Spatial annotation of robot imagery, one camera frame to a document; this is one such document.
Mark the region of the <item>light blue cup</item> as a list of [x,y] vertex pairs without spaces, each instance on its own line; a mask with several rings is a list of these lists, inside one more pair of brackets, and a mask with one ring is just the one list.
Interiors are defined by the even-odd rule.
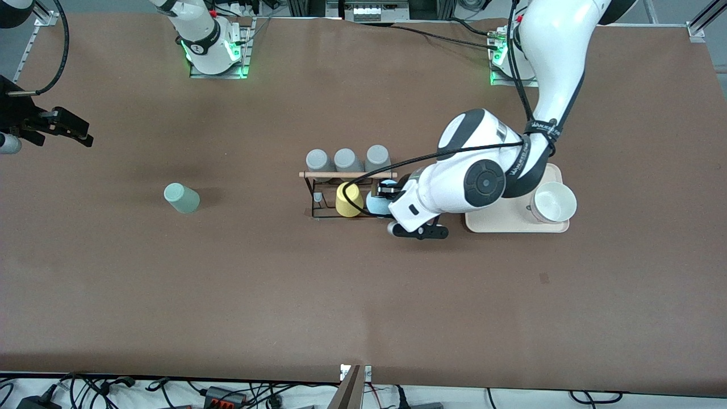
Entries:
[[374,215],[377,215],[378,218],[392,218],[389,205],[392,202],[388,201],[377,201],[372,199],[372,194],[374,195],[385,195],[385,194],[394,194],[398,192],[393,191],[385,191],[384,193],[378,191],[378,184],[380,181],[394,181],[392,179],[387,180],[376,180],[372,182],[371,184],[371,190],[366,196],[366,210]]

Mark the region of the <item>pale green cup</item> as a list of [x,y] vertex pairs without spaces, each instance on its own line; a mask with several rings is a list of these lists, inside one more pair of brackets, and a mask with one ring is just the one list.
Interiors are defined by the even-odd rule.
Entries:
[[163,195],[164,199],[179,213],[193,213],[200,206],[199,194],[181,183],[168,184]]

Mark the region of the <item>grey cup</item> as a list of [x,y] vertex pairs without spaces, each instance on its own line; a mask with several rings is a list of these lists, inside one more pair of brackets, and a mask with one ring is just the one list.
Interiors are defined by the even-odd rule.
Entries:
[[307,170],[311,173],[332,173],[335,165],[322,149],[313,149],[306,156]]
[[365,171],[370,173],[392,165],[389,151],[384,145],[372,145],[366,152]]
[[363,173],[364,164],[350,148],[342,148],[334,155],[335,168],[338,173]]

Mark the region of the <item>yellow cup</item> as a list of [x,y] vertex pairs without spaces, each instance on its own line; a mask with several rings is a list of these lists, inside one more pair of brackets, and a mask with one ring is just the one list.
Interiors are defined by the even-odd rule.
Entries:
[[355,183],[341,183],[336,190],[335,210],[338,215],[353,218],[365,207],[361,190]]

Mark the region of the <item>beige rabbit print tray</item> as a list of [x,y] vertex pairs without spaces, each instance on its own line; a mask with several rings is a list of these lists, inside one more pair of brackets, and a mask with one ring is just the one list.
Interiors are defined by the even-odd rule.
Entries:
[[530,209],[537,191],[518,198],[501,198],[498,202],[463,215],[463,225],[473,233],[563,233],[570,220],[546,223]]

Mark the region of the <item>white bowl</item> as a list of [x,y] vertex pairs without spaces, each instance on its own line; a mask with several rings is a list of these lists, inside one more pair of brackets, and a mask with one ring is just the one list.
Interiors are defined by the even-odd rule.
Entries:
[[544,183],[535,191],[530,200],[530,211],[543,223],[563,223],[569,221],[578,209],[574,192],[565,184]]

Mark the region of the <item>grey electrical box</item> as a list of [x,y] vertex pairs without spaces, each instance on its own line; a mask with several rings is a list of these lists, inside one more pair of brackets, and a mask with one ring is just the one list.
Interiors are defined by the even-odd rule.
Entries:
[[395,23],[410,19],[408,0],[325,0],[325,16],[356,23]]

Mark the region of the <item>grey orange power adapter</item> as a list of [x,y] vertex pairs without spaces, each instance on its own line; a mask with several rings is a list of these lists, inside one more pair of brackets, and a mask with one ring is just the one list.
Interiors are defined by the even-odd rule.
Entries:
[[246,402],[241,391],[210,386],[204,395],[203,409],[243,409]]

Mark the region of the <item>black power brick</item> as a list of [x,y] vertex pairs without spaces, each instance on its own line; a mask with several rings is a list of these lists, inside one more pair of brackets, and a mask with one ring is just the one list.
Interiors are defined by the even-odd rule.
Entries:
[[59,404],[40,396],[29,396],[21,399],[16,409],[62,409]]

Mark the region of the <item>aluminium corner profile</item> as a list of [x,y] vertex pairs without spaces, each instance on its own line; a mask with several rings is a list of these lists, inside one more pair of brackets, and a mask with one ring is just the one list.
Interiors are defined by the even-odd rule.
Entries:
[[710,0],[696,16],[687,23],[689,39],[693,43],[705,42],[705,29],[714,23],[724,11],[727,11],[727,0]]

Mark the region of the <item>aluminium table edge rail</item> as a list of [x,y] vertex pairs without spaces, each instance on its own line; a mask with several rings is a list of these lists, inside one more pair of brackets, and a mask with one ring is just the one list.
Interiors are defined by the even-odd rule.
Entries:
[[0,74],[18,83],[42,48],[41,35],[60,23],[53,0],[0,0]]

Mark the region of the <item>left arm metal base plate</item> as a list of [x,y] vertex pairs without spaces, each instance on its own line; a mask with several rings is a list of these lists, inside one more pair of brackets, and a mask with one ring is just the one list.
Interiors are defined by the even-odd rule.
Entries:
[[[496,31],[488,32],[487,44],[494,47],[494,50],[489,50],[488,52],[491,85],[515,85],[512,79],[511,66],[509,65],[509,49],[507,47],[506,34],[507,26],[501,26]],[[532,69],[532,65],[527,60],[527,57],[525,57],[522,49],[520,49],[517,41],[514,42],[514,45],[516,47],[514,57],[520,80],[524,86],[537,88],[537,78]]]

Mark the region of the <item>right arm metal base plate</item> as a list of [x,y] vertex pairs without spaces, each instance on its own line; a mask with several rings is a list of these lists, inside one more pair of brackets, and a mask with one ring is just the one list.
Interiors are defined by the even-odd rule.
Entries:
[[222,62],[228,62],[229,66],[220,73],[208,74],[198,70],[193,65],[191,57],[186,55],[189,61],[190,78],[223,78],[224,80],[242,80],[247,78],[252,59],[254,44],[253,35],[256,33],[257,18],[252,18],[248,25],[241,25],[239,22],[231,22],[225,25],[222,45],[227,54]]

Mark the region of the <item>grey metal post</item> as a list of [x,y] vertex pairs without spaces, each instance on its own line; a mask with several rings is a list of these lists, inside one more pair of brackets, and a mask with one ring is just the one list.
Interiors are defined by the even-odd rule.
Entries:
[[350,366],[327,409],[362,409],[365,384],[365,366]]

